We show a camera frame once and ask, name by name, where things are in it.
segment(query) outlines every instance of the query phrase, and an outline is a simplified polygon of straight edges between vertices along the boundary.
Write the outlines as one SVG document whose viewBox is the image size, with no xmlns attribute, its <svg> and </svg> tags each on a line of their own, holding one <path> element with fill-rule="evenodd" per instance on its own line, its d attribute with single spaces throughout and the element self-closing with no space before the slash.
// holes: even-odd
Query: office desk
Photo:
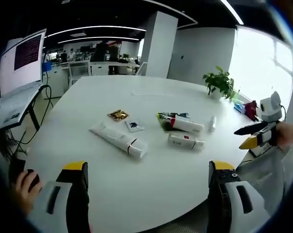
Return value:
<svg viewBox="0 0 293 233">
<path fill-rule="evenodd" d="M 130 133 L 124 121 L 107 116 L 122 109 L 141 119 L 144 131 Z M 188 112 L 206 129 L 201 152 L 168 145 L 157 112 Z M 217 116 L 214 133 L 207 128 Z M 89 129 L 105 121 L 148 143 L 137 162 Z M 82 77 L 58 101 L 34 138 L 26 168 L 43 183 L 55 180 L 65 164 L 85 160 L 89 175 L 89 223 L 94 232 L 133 233 L 165 224 L 187 213 L 208 195 L 209 161 L 237 167 L 246 151 L 246 136 L 234 131 L 252 123 L 227 100 L 216 102 L 206 87 L 176 80 L 140 76 Z"/>
<path fill-rule="evenodd" d="M 136 63 L 129 62 L 129 63 L 121 63 L 121 62 L 91 62 L 90 65 L 97 65 L 97 66 L 117 66 L 117 67 L 139 67 Z"/>
</svg>

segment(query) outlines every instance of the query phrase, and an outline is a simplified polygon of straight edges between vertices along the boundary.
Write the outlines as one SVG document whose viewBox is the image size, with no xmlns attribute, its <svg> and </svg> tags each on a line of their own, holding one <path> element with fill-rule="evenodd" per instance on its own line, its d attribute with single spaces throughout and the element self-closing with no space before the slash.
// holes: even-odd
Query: person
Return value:
<svg viewBox="0 0 293 233">
<path fill-rule="evenodd" d="M 61 62 L 62 62 L 62 63 L 64 63 L 64 62 L 68 62 L 68 60 L 67 60 L 67 58 L 68 58 L 68 54 L 65 52 L 65 50 L 64 50 L 64 52 L 61 54 L 60 58 L 61 58 Z"/>
<path fill-rule="evenodd" d="M 96 49 L 92 57 L 90 58 L 91 62 L 103 62 L 106 52 L 109 48 L 107 45 L 108 40 L 103 40 L 99 44 L 96 45 Z"/>
<path fill-rule="evenodd" d="M 109 53 L 110 53 L 110 62 L 118 62 L 118 56 L 119 56 L 119 48 L 118 43 L 114 42 L 109 47 Z M 118 66 L 109 66 L 109 75 L 118 74 Z"/>
<path fill-rule="evenodd" d="M 37 173 L 33 171 L 26 177 L 27 174 L 28 171 L 21 172 L 17 177 L 16 184 L 11 185 L 13 198 L 26 216 L 33 210 L 35 198 L 39 195 L 39 192 L 42 189 L 42 182 L 39 181 L 31 190 L 29 190 Z"/>
<path fill-rule="evenodd" d="M 73 51 L 73 49 L 70 49 L 70 53 L 68 55 L 68 61 L 69 62 L 75 61 L 75 52 Z"/>
<path fill-rule="evenodd" d="M 285 149 L 293 144 L 293 124 L 288 124 L 286 122 L 279 122 L 276 125 L 277 135 L 277 145 Z"/>
</svg>

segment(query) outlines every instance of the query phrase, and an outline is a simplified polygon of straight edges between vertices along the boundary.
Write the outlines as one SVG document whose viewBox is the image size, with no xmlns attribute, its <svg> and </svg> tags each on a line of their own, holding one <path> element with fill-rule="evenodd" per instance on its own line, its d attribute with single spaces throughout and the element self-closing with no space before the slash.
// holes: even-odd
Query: green plant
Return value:
<svg viewBox="0 0 293 233">
<path fill-rule="evenodd" d="M 223 72 L 221 67 L 216 66 L 216 69 L 219 71 L 218 74 L 208 73 L 203 76 L 209 90 L 208 95 L 214 92 L 216 88 L 219 88 L 224 98 L 232 99 L 235 95 L 235 91 L 233 90 L 234 80 L 229 78 L 229 73 Z"/>
</svg>

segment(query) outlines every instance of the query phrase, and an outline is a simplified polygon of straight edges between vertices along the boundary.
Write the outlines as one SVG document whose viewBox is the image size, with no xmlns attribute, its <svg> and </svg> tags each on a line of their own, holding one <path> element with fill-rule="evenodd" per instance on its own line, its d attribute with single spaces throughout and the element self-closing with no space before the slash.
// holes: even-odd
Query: potted plant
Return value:
<svg viewBox="0 0 293 233">
<path fill-rule="evenodd" d="M 208 73 L 203 76 L 208 88 L 208 95 L 213 99 L 220 100 L 221 97 L 232 99 L 235 95 L 234 80 L 229 78 L 228 72 L 223 72 L 221 67 L 217 67 L 218 74 Z"/>
</svg>

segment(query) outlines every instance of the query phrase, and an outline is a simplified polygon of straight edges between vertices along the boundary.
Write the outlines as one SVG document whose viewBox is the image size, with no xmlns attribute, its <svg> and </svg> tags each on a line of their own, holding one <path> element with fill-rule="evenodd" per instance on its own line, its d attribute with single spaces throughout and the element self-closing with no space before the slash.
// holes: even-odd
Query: cable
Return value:
<svg viewBox="0 0 293 233">
<path fill-rule="evenodd" d="M 25 154 L 25 155 L 27 155 L 28 156 L 28 154 L 24 151 L 24 149 L 21 147 L 21 142 L 19 142 L 19 141 L 16 141 L 15 140 L 15 138 L 14 138 L 14 136 L 13 136 L 13 133 L 12 133 L 12 131 L 9 129 L 9 131 L 10 131 L 10 133 L 11 133 L 11 139 L 10 140 L 13 140 L 13 141 L 15 141 L 15 143 L 17 144 L 17 148 L 16 148 L 16 151 L 15 151 L 15 153 L 13 153 L 12 152 L 12 150 L 9 148 L 9 150 L 13 153 L 12 155 L 14 155 L 15 157 L 16 157 L 16 155 L 17 155 L 17 151 L 18 151 L 18 148 L 20 148 L 20 150 Z"/>
<path fill-rule="evenodd" d="M 45 73 L 46 73 L 46 85 L 49 86 L 49 75 L 48 75 L 48 72 L 45 70 Z M 54 107 L 54 104 L 51 102 L 51 87 L 49 86 L 49 92 L 50 92 L 50 95 L 49 95 L 49 101 L 52 105 L 52 107 Z M 48 96 L 48 90 L 45 89 L 45 95 Z"/>
<path fill-rule="evenodd" d="M 43 88 L 49 88 L 49 102 L 48 102 L 48 105 L 47 105 L 47 107 L 46 107 L 46 109 L 45 109 L 45 112 L 44 112 L 44 114 L 43 114 L 43 117 L 42 117 L 42 120 L 41 120 L 41 124 L 40 124 L 40 126 L 42 126 L 42 123 L 43 123 L 43 121 L 44 121 L 45 115 L 46 115 L 46 113 L 47 113 L 47 111 L 48 111 L 48 109 L 49 109 L 49 104 L 51 103 L 51 101 L 50 101 L 50 97 L 51 97 L 51 87 L 48 86 L 48 85 L 44 85 Z M 33 136 L 30 138 L 30 140 L 29 140 L 28 142 L 22 142 L 22 141 L 16 141 L 16 142 L 18 142 L 18 143 L 20 143 L 20 144 L 22 144 L 22 145 L 27 145 L 27 144 L 29 144 L 29 143 L 32 141 L 32 139 L 34 138 L 34 136 L 36 135 L 37 132 L 38 132 L 38 130 L 35 131 L 35 133 L 33 134 Z"/>
<path fill-rule="evenodd" d="M 11 150 L 11 148 L 9 148 L 9 147 L 7 147 L 8 148 L 8 150 L 10 151 L 10 156 L 9 156 L 9 159 L 11 160 L 12 159 L 12 157 L 13 157 L 13 155 L 14 155 L 14 153 L 12 152 L 12 150 Z"/>
<path fill-rule="evenodd" d="M 46 71 L 46 68 L 45 68 L 45 66 L 44 66 L 45 57 L 46 57 L 46 52 L 44 53 L 44 57 L 43 57 L 42 69 L 44 69 L 44 71 L 45 71 L 45 73 L 46 73 L 46 85 L 48 86 L 48 85 L 49 85 L 49 74 L 48 74 L 48 72 Z M 47 89 L 45 89 L 45 95 L 48 96 L 48 90 L 47 90 Z M 49 97 L 49 101 L 50 101 L 52 107 L 54 107 L 54 105 L 53 105 L 53 103 L 51 102 L 50 99 L 51 99 L 51 88 L 50 88 L 50 97 Z"/>
<path fill-rule="evenodd" d="M 283 121 L 286 122 L 286 120 L 287 120 L 287 110 L 286 110 L 286 108 L 285 108 L 283 105 L 281 105 L 281 104 L 280 104 L 280 107 L 283 108 L 283 110 L 284 110 L 284 120 L 283 120 Z"/>
</svg>

